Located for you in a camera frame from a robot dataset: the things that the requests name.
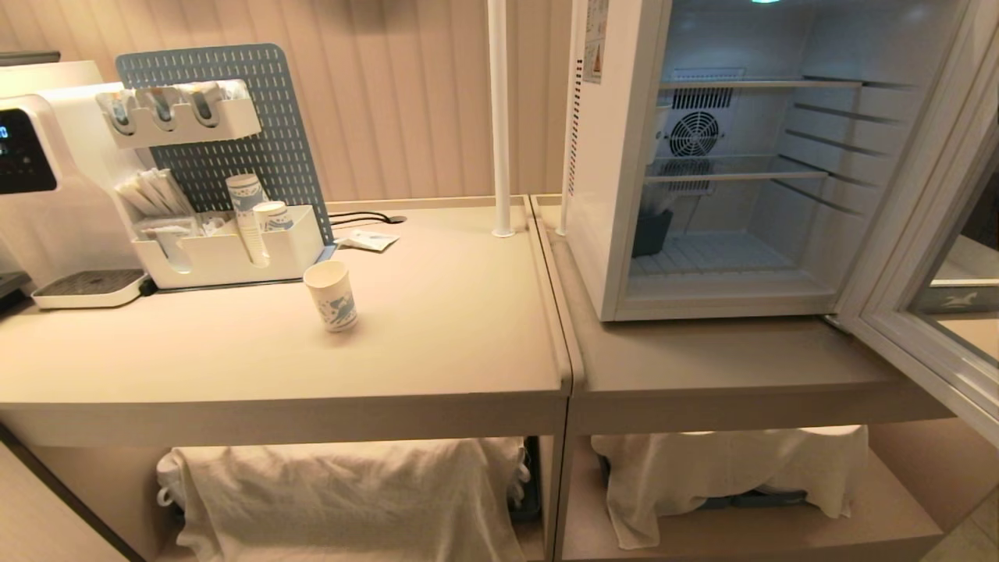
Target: mini fridge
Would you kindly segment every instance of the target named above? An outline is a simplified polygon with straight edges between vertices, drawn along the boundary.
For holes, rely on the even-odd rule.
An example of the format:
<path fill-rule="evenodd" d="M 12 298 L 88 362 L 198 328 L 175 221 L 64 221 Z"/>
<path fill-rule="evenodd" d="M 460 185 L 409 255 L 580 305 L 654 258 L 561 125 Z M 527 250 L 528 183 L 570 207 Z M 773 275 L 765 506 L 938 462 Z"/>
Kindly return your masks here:
<path fill-rule="evenodd" d="M 599 319 L 824 315 L 999 444 L 997 29 L 995 0 L 574 0 L 559 233 Z"/>

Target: striped wallpaper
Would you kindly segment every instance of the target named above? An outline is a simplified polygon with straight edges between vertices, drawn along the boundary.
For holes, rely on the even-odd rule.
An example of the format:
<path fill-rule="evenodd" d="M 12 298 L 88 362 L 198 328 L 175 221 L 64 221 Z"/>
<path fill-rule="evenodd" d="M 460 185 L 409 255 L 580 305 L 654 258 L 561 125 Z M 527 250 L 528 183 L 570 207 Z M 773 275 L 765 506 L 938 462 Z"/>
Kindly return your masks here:
<path fill-rule="evenodd" d="M 273 42 L 329 200 L 493 192 L 486 0 L 0 0 L 0 51 Z M 511 190 L 560 190 L 569 0 L 508 0 Z"/>

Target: white cloth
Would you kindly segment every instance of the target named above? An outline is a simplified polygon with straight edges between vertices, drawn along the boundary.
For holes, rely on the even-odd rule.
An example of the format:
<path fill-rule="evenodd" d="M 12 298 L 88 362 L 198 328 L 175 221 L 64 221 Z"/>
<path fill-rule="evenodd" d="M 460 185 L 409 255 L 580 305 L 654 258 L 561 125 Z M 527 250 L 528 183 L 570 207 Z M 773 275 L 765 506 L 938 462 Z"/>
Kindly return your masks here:
<path fill-rule="evenodd" d="M 861 425 L 594 435 L 591 443 L 610 461 L 607 511 L 623 549 L 657 546 L 656 517 L 764 485 L 804 490 L 828 517 L 849 517 L 867 461 Z"/>
<path fill-rule="evenodd" d="M 520 562 L 522 439 L 173 449 L 157 466 L 201 562 Z"/>

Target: sticker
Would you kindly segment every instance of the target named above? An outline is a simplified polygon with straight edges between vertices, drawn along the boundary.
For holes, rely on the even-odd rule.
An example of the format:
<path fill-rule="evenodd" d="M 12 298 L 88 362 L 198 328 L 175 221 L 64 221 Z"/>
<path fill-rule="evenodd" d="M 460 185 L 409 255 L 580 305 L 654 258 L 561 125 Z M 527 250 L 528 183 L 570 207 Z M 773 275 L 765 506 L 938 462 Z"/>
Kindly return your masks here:
<path fill-rule="evenodd" d="M 606 53 L 603 51 L 607 37 L 607 10 L 609 0 L 588 0 L 586 7 L 586 45 L 583 54 L 582 79 L 599 84 L 603 75 Z"/>

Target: pegboard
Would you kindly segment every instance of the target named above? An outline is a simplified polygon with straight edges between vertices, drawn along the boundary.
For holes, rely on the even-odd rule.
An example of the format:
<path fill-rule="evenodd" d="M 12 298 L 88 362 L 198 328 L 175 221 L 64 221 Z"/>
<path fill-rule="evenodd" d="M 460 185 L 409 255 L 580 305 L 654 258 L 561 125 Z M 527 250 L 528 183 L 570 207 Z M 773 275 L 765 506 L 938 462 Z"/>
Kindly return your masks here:
<path fill-rule="evenodd" d="M 281 47 L 261 43 L 131 53 L 119 56 L 115 66 L 126 88 L 232 78 L 246 81 L 263 129 L 260 134 L 153 147 L 150 152 L 156 165 L 173 171 L 198 212 L 231 210 L 226 178 L 255 173 L 271 199 L 312 205 L 323 241 L 333 244 L 323 190 Z"/>

